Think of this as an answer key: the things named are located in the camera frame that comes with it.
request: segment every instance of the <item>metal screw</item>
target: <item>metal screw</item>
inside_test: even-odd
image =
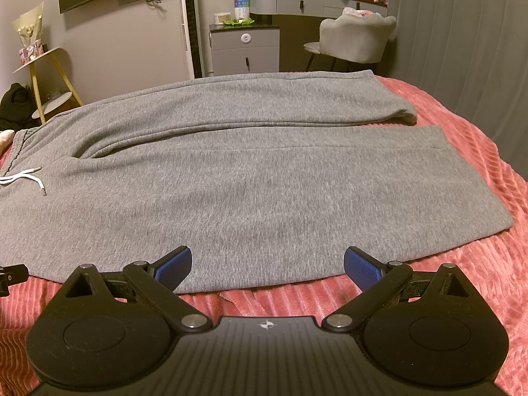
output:
[[[181,319],[181,324],[194,329],[195,327],[201,327],[207,323],[207,317],[201,314],[188,314]]]
[[[326,322],[332,327],[347,327],[352,324],[352,317],[346,314],[332,314],[326,318]]]

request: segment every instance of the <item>pink bedspread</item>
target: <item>pink bedspread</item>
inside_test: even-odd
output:
[[[453,146],[473,165],[510,210],[514,226],[503,233],[415,261],[416,270],[458,264],[506,327],[510,351],[496,383],[511,396],[528,396],[528,183],[500,160],[495,144],[479,129],[405,82],[380,79],[411,101],[418,125],[439,124]],[[28,330],[60,285],[30,277],[0,298],[0,394],[22,396],[37,386],[24,351]],[[217,320],[233,316],[313,315],[318,321],[359,293],[346,276],[256,290],[185,295],[182,298]]]
[[[2,153],[2,155],[0,155],[0,168],[2,167],[2,165],[4,165],[4,161],[7,159],[7,157],[9,156],[9,152],[11,151],[11,146],[9,146],[5,152]]]

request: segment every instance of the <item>side table leg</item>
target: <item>side table leg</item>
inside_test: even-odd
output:
[[[31,82],[33,83],[33,92],[35,93],[36,106],[39,109],[40,121],[44,125],[46,118],[44,117],[44,110],[42,109],[42,102],[40,101],[39,85],[36,83],[35,64],[30,64]]]
[[[54,64],[55,68],[57,69],[57,71],[61,75],[62,80],[64,80],[64,83],[66,84],[66,86],[70,90],[70,92],[73,95],[73,97],[75,98],[75,100],[78,102],[79,105],[83,105],[83,102],[81,101],[81,99],[77,95],[77,92],[75,91],[75,89],[73,89],[73,85],[71,84],[70,80],[67,78],[66,73],[62,70],[62,67],[59,64],[59,61],[57,61],[56,56],[54,54],[51,54],[50,57],[51,57],[51,60],[53,61],[53,64]]]

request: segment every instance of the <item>black bag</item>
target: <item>black bag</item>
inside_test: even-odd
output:
[[[19,83],[13,83],[0,102],[0,130],[33,128],[39,121],[31,115],[36,103],[31,92]]]

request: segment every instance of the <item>gray sweatpants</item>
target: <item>gray sweatpants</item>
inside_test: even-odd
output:
[[[415,110],[371,72],[200,79],[115,97],[17,133],[0,175],[0,255],[64,281],[179,245],[178,292],[343,273],[439,253],[512,225],[438,126],[353,126]]]

